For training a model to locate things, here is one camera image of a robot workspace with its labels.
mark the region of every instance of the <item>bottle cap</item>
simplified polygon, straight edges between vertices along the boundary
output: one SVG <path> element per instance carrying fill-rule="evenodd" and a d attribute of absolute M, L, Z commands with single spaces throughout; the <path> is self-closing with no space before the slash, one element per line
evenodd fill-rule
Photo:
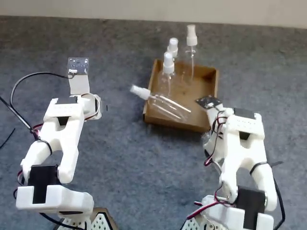
<path fill-rule="evenodd" d="M 169 40 L 167 51 L 172 53 L 173 58 L 177 57 L 177 54 L 178 54 L 178 39 L 177 38 L 172 37 Z"/>
<path fill-rule="evenodd" d="M 197 45 L 197 36 L 195 32 L 195 25 L 188 25 L 187 46 Z"/>
<path fill-rule="evenodd" d="M 139 97 L 141 97 L 144 100 L 148 100 L 148 98 L 150 96 L 150 90 L 149 89 L 141 88 L 141 87 L 136 86 L 136 85 L 131 86 L 130 92 L 134 93 L 135 95 L 138 95 Z"/>
<path fill-rule="evenodd" d="M 173 61 L 173 55 L 171 52 L 165 52 L 163 61 L 163 73 L 173 73 L 174 71 L 175 65 Z"/>

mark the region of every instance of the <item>white robotic arm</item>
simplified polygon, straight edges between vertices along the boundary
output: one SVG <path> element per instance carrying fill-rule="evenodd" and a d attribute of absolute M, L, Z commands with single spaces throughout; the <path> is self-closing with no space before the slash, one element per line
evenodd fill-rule
<path fill-rule="evenodd" d="M 16 207 L 40 213 L 57 213 L 75 226 L 91 229 L 94 200 L 61 184 L 73 179 L 79 155 L 78 143 L 86 120 L 101 118 L 100 97 L 89 92 L 88 58 L 69 58 L 71 96 L 52 99 L 44 123 L 21 162 L 27 186 L 17 190 Z M 42 165 L 55 151 L 63 152 L 59 165 Z"/>
<path fill-rule="evenodd" d="M 188 216 L 184 226 L 195 222 L 197 228 L 206 230 L 215 227 L 272 230 L 273 217 L 264 211 L 276 209 L 277 194 L 272 169 L 267 163 L 260 114 L 224 108 L 221 101 L 211 96 L 196 102 L 206 110 L 211 125 L 210 138 L 204 144 L 205 166 L 224 161 L 219 168 L 220 188 L 225 198 L 217 197 L 215 193 L 206 196 L 201 203 L 196 202 L 201 207 Z M 258 189 L 237 185 L 239 168 L 250 171 Z"/>

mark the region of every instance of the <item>white wall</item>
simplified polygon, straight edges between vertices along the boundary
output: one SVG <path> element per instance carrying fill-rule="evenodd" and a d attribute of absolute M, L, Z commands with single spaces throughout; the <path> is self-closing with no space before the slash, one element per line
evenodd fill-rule
<path fill-rule="evenodd" d="M 0 15 L 307 28 L 307 0 L 0 0 Z"/>

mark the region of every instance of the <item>gray carpet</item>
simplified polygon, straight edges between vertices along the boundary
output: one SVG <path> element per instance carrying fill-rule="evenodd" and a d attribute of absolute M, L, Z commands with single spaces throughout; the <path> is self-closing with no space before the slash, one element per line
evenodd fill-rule
<path fill-rule="evenodd" d="M 102 120 L 87 122 L 69 188 L 93 195 L 122 230 L 177 230 L 196 209 L 194 200 L 218 185 L 213 167 L 204 168 L 200 135 L 148 126 L 144 102 L 129 93 L 146 87 L 155 58 L 170 37 L 184 43 L 186 23 L 0 17 L 0 91 L 8 100 L 13 84 L 36 71 L 65 73 L 68 57 L 89 57 L 91 92 L 108 104 Z M 287 219 L 281 229 L 307 225 L 307 30 L 197 24 L 199 63 L 220 70 L 219 97 L 225 106 L 262 114 L 270 161 Z M 66 80 L 35 77 L 16 92 L 16 107 L 34 125 L 51 98 L 69 95 Z M 12 191 L 19 164 L 32 143 L 26 128 L 0 105 L 0 229 L 50 230 L 37 213 L 18 211 Z M 60 160 L 60 153 L 49 162 Z M 246 171 L 240 184 L 253 185 Z M 275 221 L 280 211 L 274 212 Z"/>

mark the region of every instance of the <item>brown cardboard box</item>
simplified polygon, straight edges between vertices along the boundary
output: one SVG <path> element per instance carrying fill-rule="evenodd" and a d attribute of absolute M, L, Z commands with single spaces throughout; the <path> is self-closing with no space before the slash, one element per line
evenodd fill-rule
<path fill-rule="evenodd" d="M 149 81 L 148 89 L 154 92 L 157 88 L 157 76 L 161 71 L 163 63 L 156 59 Z M 183 63 L 177 63 L 176 68 L 182 68 Z M 206 132 L 210 129 L 206 112 L 195 102 L 196 99 L 213 95 L 217 96 L 218 71 L 205 66 L 195 66 L 195 76 L 192 85 L 185 91 L 180 90 L 173 96 L 177 103 L 189 108 L 192 112 L 185 123 L 177 122 L 151 109 L 147 102 L 143 110 L 143 119 L 146 123 L 158 124 L 168 127 L 192 130 L 195 132 Z"/>

